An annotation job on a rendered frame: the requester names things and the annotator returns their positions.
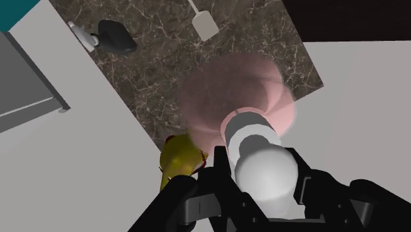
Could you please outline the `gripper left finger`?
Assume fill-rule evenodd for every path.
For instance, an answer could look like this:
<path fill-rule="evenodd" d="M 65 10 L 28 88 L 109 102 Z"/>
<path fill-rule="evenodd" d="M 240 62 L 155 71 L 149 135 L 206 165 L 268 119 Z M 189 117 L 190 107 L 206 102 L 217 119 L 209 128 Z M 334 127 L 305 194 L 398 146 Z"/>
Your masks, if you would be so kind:
<path fill-rule="evenodd" d="M 197 179 L 173 177 L 128 232 L 191 232 L 205 218 L 214 232 L 269 231 L 269 220 L 231 178 L 224 146 L 215 147 L 213 166 Z"/>

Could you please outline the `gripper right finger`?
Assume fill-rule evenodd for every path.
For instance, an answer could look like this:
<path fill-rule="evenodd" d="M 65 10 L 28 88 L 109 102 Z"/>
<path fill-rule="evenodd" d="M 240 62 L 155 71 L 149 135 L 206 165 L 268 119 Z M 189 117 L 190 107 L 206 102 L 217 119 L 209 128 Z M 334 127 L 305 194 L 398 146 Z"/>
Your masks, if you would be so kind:
<path fill-rule="evenodd" d="M 288 151 L 298 165 L 294 199 L 305 206 L 304 219 L 288 221 L 292 232 L 411 232 L 411 203 L 366 179 L 344 185 Z"/>

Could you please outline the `white rounded cylinder shaker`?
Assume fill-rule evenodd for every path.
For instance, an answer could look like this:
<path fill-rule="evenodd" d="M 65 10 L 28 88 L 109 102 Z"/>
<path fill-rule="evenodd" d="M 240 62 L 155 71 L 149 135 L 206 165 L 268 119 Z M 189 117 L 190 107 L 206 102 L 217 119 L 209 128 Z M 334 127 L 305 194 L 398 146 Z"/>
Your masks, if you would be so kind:
<path fill-rule="evenodd" d="M 221 127 L 234 180 L 268 218 L 287 215 L 298 180 L 298 165 L 280 134 L 255 111 L 233 111 Z"/>

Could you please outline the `yellow green figure red trim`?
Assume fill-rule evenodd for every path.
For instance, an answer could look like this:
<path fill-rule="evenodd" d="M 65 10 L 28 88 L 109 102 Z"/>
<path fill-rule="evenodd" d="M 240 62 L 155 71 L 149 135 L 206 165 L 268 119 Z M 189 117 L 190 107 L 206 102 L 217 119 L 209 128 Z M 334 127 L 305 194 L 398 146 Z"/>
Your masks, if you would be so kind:
<path fill-rule="evenodd" d="M 177 175 L 191 176 L 207 164 L 208 153 L 199 149 L 189 134 L 171 135 L 166 138 L 159 158 L 162 173 L 160 191 Z"/>

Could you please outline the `pink translucent bowl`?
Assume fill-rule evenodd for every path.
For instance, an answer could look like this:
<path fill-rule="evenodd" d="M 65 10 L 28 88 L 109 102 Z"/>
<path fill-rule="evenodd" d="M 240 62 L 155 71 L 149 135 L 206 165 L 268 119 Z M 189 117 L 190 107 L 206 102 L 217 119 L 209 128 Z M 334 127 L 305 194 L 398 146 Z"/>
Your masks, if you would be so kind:
<path fill-rule="evenodd" d="M 294 97 L 278 65 L 253 53 L 232 53 L 199 66 L 178 91 L 178 108 L 194 144 L 213 153 L 235 111 L 264 116 L 279 136 L 291 128 Z"/>

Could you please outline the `white spatula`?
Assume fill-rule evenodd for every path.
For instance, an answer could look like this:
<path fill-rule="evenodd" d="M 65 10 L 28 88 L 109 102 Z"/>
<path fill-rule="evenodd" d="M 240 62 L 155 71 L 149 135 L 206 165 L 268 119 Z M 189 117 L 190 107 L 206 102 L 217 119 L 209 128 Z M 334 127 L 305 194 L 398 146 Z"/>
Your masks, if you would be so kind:
<path fill-rule="evenodd" d="M 187 0 L 195 12 L 192 25 L 201 41 L 206 42 L 219 33 L 219 27 L 209 11 L 199 11 L 193 0 Z"/>

